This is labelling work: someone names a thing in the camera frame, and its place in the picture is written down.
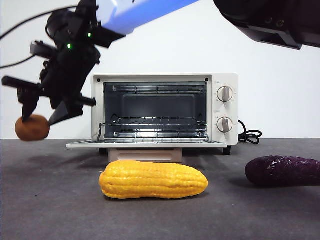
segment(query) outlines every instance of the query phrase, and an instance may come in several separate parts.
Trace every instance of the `brown potato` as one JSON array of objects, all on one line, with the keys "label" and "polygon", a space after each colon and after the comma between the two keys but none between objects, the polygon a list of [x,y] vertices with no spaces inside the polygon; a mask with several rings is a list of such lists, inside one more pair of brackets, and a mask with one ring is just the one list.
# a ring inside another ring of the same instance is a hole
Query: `brown potato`
[{"label": "brown potato", "polygon": [[48,137],[50,126],[47,119],[40,115],[31,115],[27,121],[22,122],[20,117],[15,123],[15,133],[26,142],[39,141]]}]

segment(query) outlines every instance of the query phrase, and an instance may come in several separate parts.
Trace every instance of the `oven door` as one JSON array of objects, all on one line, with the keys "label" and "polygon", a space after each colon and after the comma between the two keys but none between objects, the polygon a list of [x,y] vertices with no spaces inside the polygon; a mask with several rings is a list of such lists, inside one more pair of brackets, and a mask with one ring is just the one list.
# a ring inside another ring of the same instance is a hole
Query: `oven door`
[{"label": "oven door", "polygon": [[110,138],[99,141],[80,141],[68,143],[67,148],[226,148],[222,142],[200,138]]}]

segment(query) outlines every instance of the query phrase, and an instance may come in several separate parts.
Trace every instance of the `purple eggplant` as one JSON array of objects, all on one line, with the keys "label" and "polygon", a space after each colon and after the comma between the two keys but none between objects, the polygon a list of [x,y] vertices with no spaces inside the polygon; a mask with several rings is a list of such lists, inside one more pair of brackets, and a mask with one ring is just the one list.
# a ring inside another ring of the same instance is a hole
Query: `purple eggplant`
[{"label": "purple eggplant", "polygon": [[320,161],[296,156],[263,156],[246,165],[245,175],[260,187],[320,186]]}]

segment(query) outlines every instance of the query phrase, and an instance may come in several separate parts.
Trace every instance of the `white toaster oven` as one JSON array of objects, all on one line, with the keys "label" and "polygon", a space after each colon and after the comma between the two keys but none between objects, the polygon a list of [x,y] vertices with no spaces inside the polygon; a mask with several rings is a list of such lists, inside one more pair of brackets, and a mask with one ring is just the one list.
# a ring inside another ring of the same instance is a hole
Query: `white toaster oven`
[{"label": "white toaster oven", "polygon": [[95,74],[91,92],[92,139],[67,148],[108,149],[110,161],[179,162],[182,148],[228,155],[238,143],[235,73]]}]

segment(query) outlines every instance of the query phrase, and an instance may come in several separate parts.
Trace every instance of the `wire rack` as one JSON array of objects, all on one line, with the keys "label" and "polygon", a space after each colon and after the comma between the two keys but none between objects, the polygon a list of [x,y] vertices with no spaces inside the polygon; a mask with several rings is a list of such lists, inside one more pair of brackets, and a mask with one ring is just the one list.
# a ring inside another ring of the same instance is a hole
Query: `wire rack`
[{"label": "wire rack", "polygon": [[121,138],[144,138],[144,139],[205,139],[207,131],[205,129],[194,130],[162,130],[162,129],[133,129],[116,131],[115,139]]},{"label": "wire rack", "polygon": [[205,85],[114,85],[112,91],[126,94],[202,94],[206,92]]},{"label": "wire rack", "polygon": [[194,126],[205,127],[207,123],[194,117],[119,117],[103,126]]}]

